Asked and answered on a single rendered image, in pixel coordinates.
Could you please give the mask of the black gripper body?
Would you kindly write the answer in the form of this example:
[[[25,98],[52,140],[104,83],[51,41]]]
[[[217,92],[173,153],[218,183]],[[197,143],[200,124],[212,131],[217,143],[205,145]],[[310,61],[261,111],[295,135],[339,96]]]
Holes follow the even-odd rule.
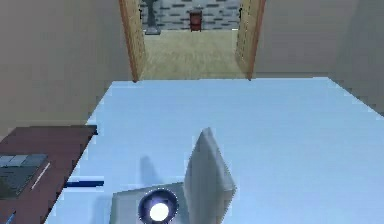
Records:
[[[138,216],[143,224],[169,224],[178,211],[176,195],[165,188],[148,192],[139,202]]]

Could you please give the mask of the brown wooden side table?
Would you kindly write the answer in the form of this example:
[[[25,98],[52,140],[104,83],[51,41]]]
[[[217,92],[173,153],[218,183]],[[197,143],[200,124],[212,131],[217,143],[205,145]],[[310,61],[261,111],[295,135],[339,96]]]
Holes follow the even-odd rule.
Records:
[[[50,162],[33,190],[0,200],[0,224],[44,224],[96,134],[95,125],[17,127],[0,141],[0,155],[47,154]]]

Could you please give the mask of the light blue bed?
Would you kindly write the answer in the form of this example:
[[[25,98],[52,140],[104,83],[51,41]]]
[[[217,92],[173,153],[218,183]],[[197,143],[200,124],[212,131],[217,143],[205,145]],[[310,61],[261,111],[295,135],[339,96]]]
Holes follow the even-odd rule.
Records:
[[[237,192],[224,224],[384,224],[384,117],[325,78],[114,82],[47,224],[108,224],[113,193],[181,181],[210,128]]]

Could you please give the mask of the grey floor lamp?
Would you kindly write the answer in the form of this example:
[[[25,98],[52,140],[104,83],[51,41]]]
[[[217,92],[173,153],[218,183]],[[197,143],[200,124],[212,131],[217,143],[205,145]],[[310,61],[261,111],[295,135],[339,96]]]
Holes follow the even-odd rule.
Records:
[[[144,2],[147,5],[147,29],[145,31],[146,35],[160,35],[161,30],[156,24],[156,18],[155,18],[155,13],[153,9],[153,5],[157,0],[144,0]]]

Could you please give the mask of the red chair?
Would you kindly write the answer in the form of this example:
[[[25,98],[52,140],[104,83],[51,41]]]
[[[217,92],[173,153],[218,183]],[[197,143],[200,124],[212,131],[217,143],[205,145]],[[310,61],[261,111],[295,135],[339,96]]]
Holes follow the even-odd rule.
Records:
[[[189,23],[191,31],[202,31],[202,11],[199,9],[189,12]]]

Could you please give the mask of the wooden door frame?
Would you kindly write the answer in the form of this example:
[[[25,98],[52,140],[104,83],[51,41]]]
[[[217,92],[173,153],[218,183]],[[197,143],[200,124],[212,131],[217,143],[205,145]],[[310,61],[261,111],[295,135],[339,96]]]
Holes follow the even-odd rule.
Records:
[[[146,35],[144,0],[119,0],[132,80],[252,79],[265,3],[157,0],[161,34]],[[202,11],[201,32],[190,30],[189,12],[195,9]]]

